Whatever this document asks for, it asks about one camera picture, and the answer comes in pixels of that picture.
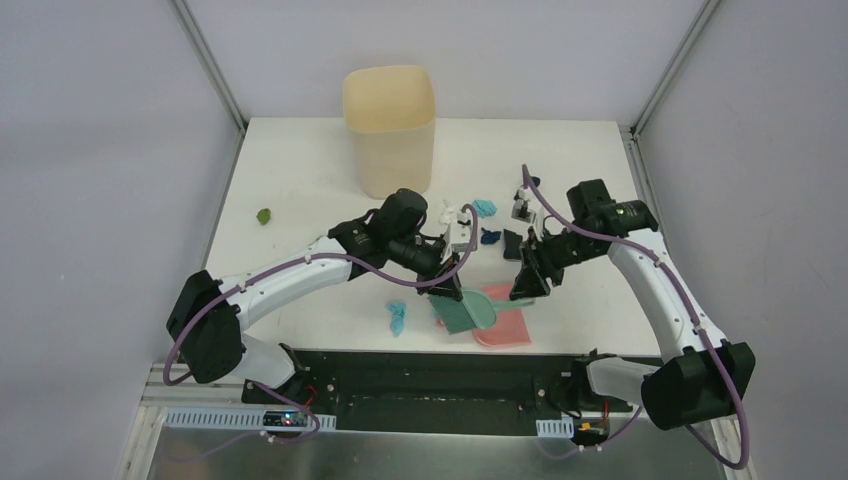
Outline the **mint green hand brush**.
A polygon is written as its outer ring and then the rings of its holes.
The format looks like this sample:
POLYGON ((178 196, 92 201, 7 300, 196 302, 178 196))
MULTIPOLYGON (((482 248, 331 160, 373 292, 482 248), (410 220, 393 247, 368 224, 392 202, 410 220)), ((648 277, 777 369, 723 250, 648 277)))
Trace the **mint green hand brush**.
POLYGON ((535 300, 532 298, 493 300, 482 290, 472 288, 464 288, 462 295, 461 300, 435 295, 427 297, 437 318, 449 334, 492 328, 496 324, 500 312, 521 309, 535 304, 535 300))

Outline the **pink plastic dustpan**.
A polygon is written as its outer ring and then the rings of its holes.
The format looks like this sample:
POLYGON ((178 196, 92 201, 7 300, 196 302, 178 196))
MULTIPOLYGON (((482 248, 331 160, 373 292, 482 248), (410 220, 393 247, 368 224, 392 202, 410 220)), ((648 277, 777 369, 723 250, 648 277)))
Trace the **pink plastic dustpan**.
MULTIPOLYGON (((481 290, 495 301, 507 300, 510 289, 511 285, 506 283, 481 287, 481 290)), ((502 311, 493 327, 472 329, 469 333, 479 345, 487 348, 505 349, 532 343, 521 309, 502 311)))

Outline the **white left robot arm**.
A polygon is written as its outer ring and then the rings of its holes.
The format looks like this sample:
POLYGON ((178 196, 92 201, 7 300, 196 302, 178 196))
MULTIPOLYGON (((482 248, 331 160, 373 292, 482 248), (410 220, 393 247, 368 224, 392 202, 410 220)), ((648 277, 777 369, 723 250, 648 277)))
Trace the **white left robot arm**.
POLYGON ((305 378, 290 350, 246 333, 268 314, 366 273, 420 294, 461 299, 458 274, 476 247, 478 214, 470 204, 456 213, 455 225, 467 230, 460 238, 465 250, 457 254, 450 232, 421 233, 427 213, 427 201, 402 188, 276 265, 219 279, 207 270, 192 274, 166 321, 173 345, 164 383, 193 378, 209 384, 232 375, 263 385, 281 404, 293 404, 304 394, 305 378))

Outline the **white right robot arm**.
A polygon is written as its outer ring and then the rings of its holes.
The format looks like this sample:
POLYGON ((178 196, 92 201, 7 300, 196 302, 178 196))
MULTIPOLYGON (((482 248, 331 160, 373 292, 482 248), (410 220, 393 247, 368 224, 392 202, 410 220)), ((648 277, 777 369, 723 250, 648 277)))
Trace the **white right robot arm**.
POLYGON ((600 179, 580 182, 567 199, 574 220, 554 234, 535 180, 518 187, 511 216, 530 226, 511 299, 547 297, 566 268, 606 257, 633 291, 662 359, 656 367, 597 351, 578 358, 565 393, 570 409, 616 398, 643 407, 662 430, 739 416, 755 355, 746 343, 730 342, 692 298, 647 205, 612 199, 600 179))

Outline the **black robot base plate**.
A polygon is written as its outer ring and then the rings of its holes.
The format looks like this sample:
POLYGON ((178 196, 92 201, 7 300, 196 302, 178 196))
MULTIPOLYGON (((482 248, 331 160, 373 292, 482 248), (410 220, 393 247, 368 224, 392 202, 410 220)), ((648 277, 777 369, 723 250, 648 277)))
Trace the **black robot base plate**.
POLYGON ((631 403, 591 392, 583 355, 374 353, 290 350, 298 368, 266 392, 244 381, 240 400, 274 410, 332 417, 357 432, 535 436, 561 419, 631 403))

